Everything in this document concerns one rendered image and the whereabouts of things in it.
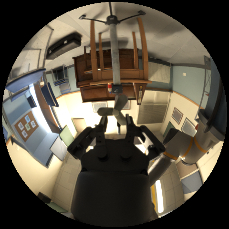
yellow strip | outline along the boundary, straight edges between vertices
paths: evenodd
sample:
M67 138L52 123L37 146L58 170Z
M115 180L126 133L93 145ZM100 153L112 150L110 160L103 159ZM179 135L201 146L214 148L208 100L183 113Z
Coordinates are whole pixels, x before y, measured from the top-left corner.
M193 143L193 137L191 137L189 147L188 147L187 151L185 152L185 154L183 156L181 156L181 158L185 157L188 154L188 152L190 151L190 149L192 147L192 143Z
M155 206L155 211L156 211L156 196L155 196L155 189L154 189L154 185L151 186L151 190L152 190L152 197L153 197L153 203Z
M173 156L173 155L169 154L169 153L166 152L166 151L164 152L164 155L166 155L166 156L168 156L169 158L174 159L174 160L177 160L177 159L178 159L178 157Z
M203 153L206 153L206 152L207 152L207 150L204 150L204 149L201 148L201 146L198 144L197 139L196 139L196 136L194 136L194 142L195 142L197 148L198 148L201 152L203 152Z

green board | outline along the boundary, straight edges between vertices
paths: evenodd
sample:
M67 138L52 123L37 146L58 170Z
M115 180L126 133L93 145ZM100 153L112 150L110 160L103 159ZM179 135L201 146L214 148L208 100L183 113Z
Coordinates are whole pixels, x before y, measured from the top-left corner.
M64 129L60 133L60 138L67 145L67 147L73 142L74 137L67 125L64 127Z
M168 131L169 131L171 128L175 128L175 127L171 124L171 122L168 122L168 126L167 126L167 128L166 128L166 130L165 130L165 132L164 132L164 134L163 134L163 137L166 136L166 134L168 133Z
M60 212L60 213L68 212L67 210L63 209L62 207L60 207L59 205L55 204L54 202L50 202L47 205L49 207L51 207L53 210L57 211L57 212Z

vent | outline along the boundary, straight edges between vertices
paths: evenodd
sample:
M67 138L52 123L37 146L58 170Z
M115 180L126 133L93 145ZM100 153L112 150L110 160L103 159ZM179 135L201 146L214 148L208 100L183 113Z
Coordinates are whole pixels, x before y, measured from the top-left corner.
M149 80L169 83L170 67L158 63L149 62Z
M137 124L162 123L166 110L167 104L140 105Z

paper on bulletin board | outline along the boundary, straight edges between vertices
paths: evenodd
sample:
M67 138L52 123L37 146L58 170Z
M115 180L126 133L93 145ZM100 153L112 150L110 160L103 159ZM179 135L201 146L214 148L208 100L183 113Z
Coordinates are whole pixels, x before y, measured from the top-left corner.
M26 142L32 133L39 127L32 111L29 111L14 126L24 142Z

orange stripe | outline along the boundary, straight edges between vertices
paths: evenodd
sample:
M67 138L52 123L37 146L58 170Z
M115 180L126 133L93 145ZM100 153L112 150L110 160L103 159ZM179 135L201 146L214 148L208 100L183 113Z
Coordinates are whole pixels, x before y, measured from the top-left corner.
M194 142L195 142L197 148L198 148L201 152L203 152L203 153L206 153L206 152L207 152L207 150L204 150L204 149L198 144L197 139L196 139L196 136L194 136Z
M166 152L166 151L164 152L164 155L166 155L166 156L168 156L169 158L174 159L174 160L177 160L177 159L178 159L178 157L173 156L173 155L169 154L169 153Z
M192 147L192 143L193 143L193 137L191 137L189 147L188 147L187 151L185 152L185 154L183 156L181 156L181 158L185 157L188 154L188 152L190 151L190 149Z

